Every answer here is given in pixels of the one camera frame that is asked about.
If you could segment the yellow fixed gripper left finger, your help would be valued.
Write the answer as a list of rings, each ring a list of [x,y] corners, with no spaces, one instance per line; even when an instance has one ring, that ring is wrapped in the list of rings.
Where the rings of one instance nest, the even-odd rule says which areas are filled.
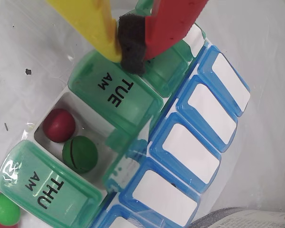
[[[117,22],[112,17],[110,1],[48,0],[47,3],[106,59],[121,61]]]

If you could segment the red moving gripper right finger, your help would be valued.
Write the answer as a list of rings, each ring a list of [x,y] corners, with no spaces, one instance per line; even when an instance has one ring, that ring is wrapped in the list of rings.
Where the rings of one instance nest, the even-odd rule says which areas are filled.
[[[131,74],[144,74],[144,62],[183,39],[206,4],[205,0],[155,0],[149,16],[132,13],[121,16],[118,23],[121,67]]]

